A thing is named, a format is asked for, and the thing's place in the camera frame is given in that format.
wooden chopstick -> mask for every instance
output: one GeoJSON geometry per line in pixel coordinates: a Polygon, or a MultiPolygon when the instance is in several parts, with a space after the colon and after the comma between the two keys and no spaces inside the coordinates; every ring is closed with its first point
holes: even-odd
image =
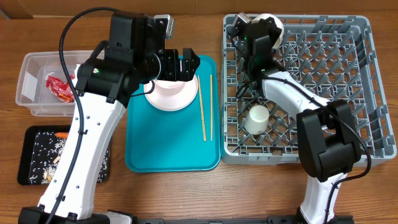
{"type": "Polygon", "coordinates": [[[198,77],[198,86],[199,86],[199,100],[200,100],[201,126],[202,126],[202,128],[203,128],[203,140],[206,141],[205,116],[203,115],[203,102],[202,102],[202,99],[201,99],[200,77],[198,77]]]}
{"type": "Polygon", "coordinates": [[[213,140],[213,75],[210,75],[210,139],[213,140]]]}

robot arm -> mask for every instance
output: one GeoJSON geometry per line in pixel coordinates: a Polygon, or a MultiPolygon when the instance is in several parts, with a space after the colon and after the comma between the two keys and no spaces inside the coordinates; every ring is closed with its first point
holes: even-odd
{"type": "MultiPolygon", "coordinates": [[[[305,199],[297,217],[299,223],[322,224],[333,184],[351,172],[353,164],[361,157],[361,151],[358,140],[330,118],[325,109],[333,111],[339,119],[354,129],[347,102],[328,101],[313,94],[274,61],[273,55],[280,45],[283,33],[283,24],[273,15],[261,14],[251,20],[247,15],[239,13],[228,37],[233,41],[232,38],[238,36],[244,41],[242,55],[244,70],[250,81],[248,86],[252,86],[261,96],[277,103],[291,117],[296,118],[298,154],[308,173],[305,199]],[[312,103],[308,96],[304,96],[293,86],[324,107],[320,108],[312,103]],[[336,134],[325,138],[322,131],[325,127],[335,129],[336,134]]],[[[335,215],[333,207],[337,193],[335,190],[330,201],[328,221],[335,215]]]]}
{"type": "MultiPolygon", "coordinates": [[[[269,77],[281,78],[293,83],[323,106],[326,106],[329,102],[329,100],[312,93],[304,86],[297,83],[289,72],[276,72],[272,75],[269,75],[269,77]]],[[[262,81],[262,91],[265,98],[276,102],[289,114],[289,116],[293,118],[295,118],[298,113],[301,113],[304,110],[316,110],[319,108],[319,106],[313,104],[295,88],[280,81],[264,79],[262,81]]]]}
{"type": "MultiPolygon", "coordinates": [[[[94,214],[97,176],[106,146],[140,83],[152,79],[191,80],[200,64],[192,49],[165,49],[164,40],[172,37],[174,20],[169,15],[147,17],[116,11],[111,20],[109,41],[100,42],[90,58],[75,74],[85,119],[85,131],[79,155],[65,193],[51,223],[118,223],[130,224],[134,217],[120,212],[94,214]],[[104,49],[104,59],[97,56],[104,49]]],[[[23,208],[20,224],[44,223],[59,197],[61,186],[75,153],[80,116],[77,106],[70,134],[56,173],[40,198],[38,207],[23,208]]]]}

black tray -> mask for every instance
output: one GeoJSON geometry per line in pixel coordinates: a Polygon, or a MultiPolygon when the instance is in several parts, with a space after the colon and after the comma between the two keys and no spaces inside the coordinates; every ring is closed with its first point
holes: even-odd
{"type": "MultiPolygon", "coordinates": [[[[34,151],[34,143],[35,143],[35,137],[36,134],[39,132],[55,132],[55,133],[68,133],[70,130],[70,125],[50,125],[50,126],[31,126],[29,127],[26,132],[25,132],[25,139],[24,139],[24,145],[22,148],[22,154],[21,154],[21,161],[19,162],[19,170],[18,170],[18,175],[17,175],[17,181],[21,185],[40,185],[41,182],[38,183],[32,183],[29,181],[29,172],[31,169],[31,162],[32,162],[32,156],[33,156],[33,151],[34,151]]],[[[102,178],[101,180],[97,180],[97,183],[104,182],[109,178],[109,167],[110,167],[110,144],[108,146],[108,152],[105,155],[106,158],[106,164],[103,164],[103,166],[106,166],[106,169],[103,169],[101,171],[102,173],[102,178]]]]}

table surface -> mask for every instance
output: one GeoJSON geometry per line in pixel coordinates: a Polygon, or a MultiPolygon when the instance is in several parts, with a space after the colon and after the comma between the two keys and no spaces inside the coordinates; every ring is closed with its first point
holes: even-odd
{"type": "MultiPolygon", "coordinates": [[[[394,132],[398,133],[397,11],[329,12],[361,14],[370,22],[394,132]]],[[[224,15],[175,16],[168,49],[191,47],[212,57],[220,70],[224,15]]],[[[32,125],[70,124],[70,118],[40,118],[17,106],[15,93],[25,54],[57,51],[68,19],[0,21],[0,220],[17,223],[24,206],[37,205],[46,186],[21,186],[17,171],[26,129],[32,125]]],[[[109,37],[109,17],[80,19],[70,29],[65,50],[92,50],[109,37]]],[[[117,126],[109,180],[99,184],[95,211],[121,210],[141,218],[242,218],[294,214],[305,193],[307,175],[299,164],[231,166],[220,162],[209,172],[135,174],[124,163],[126,116],[117,126]]],[[[358,223],[398,222],[398,158],[373,168],[363,179],[343,184],[337,214],[358,223]]],[[[363,168],[355,168],[350,175],[363,168]]]]}

black cable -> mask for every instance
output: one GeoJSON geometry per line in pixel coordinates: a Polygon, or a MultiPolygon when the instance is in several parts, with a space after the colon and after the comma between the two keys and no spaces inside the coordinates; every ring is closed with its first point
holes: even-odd
{"type": "Polygon", "coordinates": [[[151,93],[155,90],[155,83],[154,83],[153,80],[151,80],[150,82],[152,83],[152,87],[150,88],[150,90],[149,90],[148,92],[146,92],[146,93],[138,93],[138,94],[136,94],[136,95],[131,95],[130,98],[131,98],[131,97],[136,97],[136,96],[145,95],[145,94],[151,94],[151,93]]]}
{"type": "Polygon", "coordinates": [[[73,86],[72,80],[71,80],[71,78],[70,78],[70,76],[69,76],[69,72],[68,72],[67,66],[66,66],[66,64],[65,64],[65,59],[64,59],[64,57],[63,57],[63,41],[65,40],[65,36],[67,35],[68,29],[70,28],[70,26],[71,26],[77,19],[79,19],[81,16],[84,16],[84,15],[87,14],[87,13],[94,12],[94,11],[102,11],[102,10],[105,10],[105,11],[113,11],[113,12],[118,11],[118,9],[113,9],[113,8],[111,8],[111,7],[94,7],[94,8],[91,8],[91,9],[87,9],[87,10],[85,10],[85,11],[83,11],[83,12],[81,12],[81,13],[75,15],[75,16],[68,22],[68,24],[65,26],[65,28],[63,29],[62,35],[61,35],[60,46],[59,46],[59,54],[60,54],[61,66],[62,66],[62,70],[63,70],[63,72],[64,72],[64,74],[65,74],[65,76],[66,76],[66,78],[67,78],[68,84],[70,85],[70,89],[72,90],[73,96],[75,97],[75,103],[76,103],[76,105],[77,105],[77,109],[78,109],[78,112],[79,112],[80,125],[79,125],[79,136],[78,136],[77,143],[76,143],[75,153],[73,154],[72,161],[70,162],[70,166],[69,166],[68,172],[67,172],[67,174],[66,174],[66,176],[65,176],[65,180],[63,181],[63,184],[62,184],[62,186],[61,186],[60,193],[58,194],[58,197],[57,197],[57,199],[56,199],[56,201],[55,201],[55,204],[54,204],[54,206],[53,206],[53,208],[52,208],[52,210],[51,210],[51,213],[50,213],[50,215],[49,215],[49,218],[48,218],[47,221],[45,222],[46,224],[50,224],[50,223],[51,223],[51,221],[52,221],[53,218],[54,218],[55,212],[57,211],[58,206],[60,205],[60,203],[61,203],[61,201],[62,201],[63,194],[65,193],[65,190],[66,190],[66,188],[67,188],[67,185],[68,185],[70,176],[71,176],[71,174],[72,174],[72,171],[73,171],[73,168],[74,168],[74,166],[75,166],[77,157],[78,157],[78,155],[79,155],[81,140],[82,140],[83,135],[84,135],[84,116],[83,116],[83,108],[81,107],[81,102],[80,102],[78,93],[77,93],[75,87],[73,86]]]}
{"type": "Polygon", "coordinates": [[[354,175],[351,177],[346,177],[344,179],[341,180],[337,180],[329,193],[329,198],[328,198],[328,202],[326,204],[326,210],[325,210],[325,220],[324,220],[324,224],[326,224],[328,222],[328,216],[329,216],[329,209],[330,209],[330,204],[331,204],[331,199],[333,197],[333,192],[335,191],[335,189],[337,188],[337,186],[345,181],[349,181],[349,180],[354,180],[354,179],[358,179],[361,177],[364,177],[366,174],[369,173],[371,166],[372,166],[372,158],[371,158],[371,154],[368,150],[368,147],[366,147],[365,142],[361,139],[361,137],[357,134],[356,131],[354,131],[351,127],[348,126],[348,124],[346,124],[344,121],[342,121],[339,117],[337,117],[336,114],[334,114],[334,112],[332,112],[331,110],[329,110],[326,106],[323,106],[321,103],[317,102],[314,98],[312,98],[310,95],[308,95],[306,92],[304,92],[300,87],[298,87],[297,85],[294,85],[293,83],[283,79],[283,78],[276,78],[276,77],[267,77],[265,79],[268,80],[275,80],[275,81],[280,81],[283,82],[285,84],[290,85],[291,87],[295,88],[298,92],[300,92],[303,96],[305,96],[307,99],[309,99],[312,103],[316,104],[317,106],[319,106],[320,108],[324,109],[328,114],[330,114],[333,119],[335,119],[337,122],[339,122],[342,126],[344,126],[356,139],[358,139],[359,143],[361,143],[363,150],[365,151],[366,154],[366,159],[368,160],[368,163],[366,164],[366,168],[364,170],[364,172],[358,174],[358,175],[354,175]]]}
{"type": "Polygon", "coordinates": [[[254,83],[254,82],[255,82],[255,81],[249,82],[249,83],[245,83],[245,84],[243,84],[241,87],[239,87],[238,90],[236,90],[236,94],[235,94],[236,99],[242,98],[243,95],[244,95],[244,94],[246,93],[246,91],[248,90],[248,88],[250,87],[250,84],[252,84],[252,83],[254,83]]]}

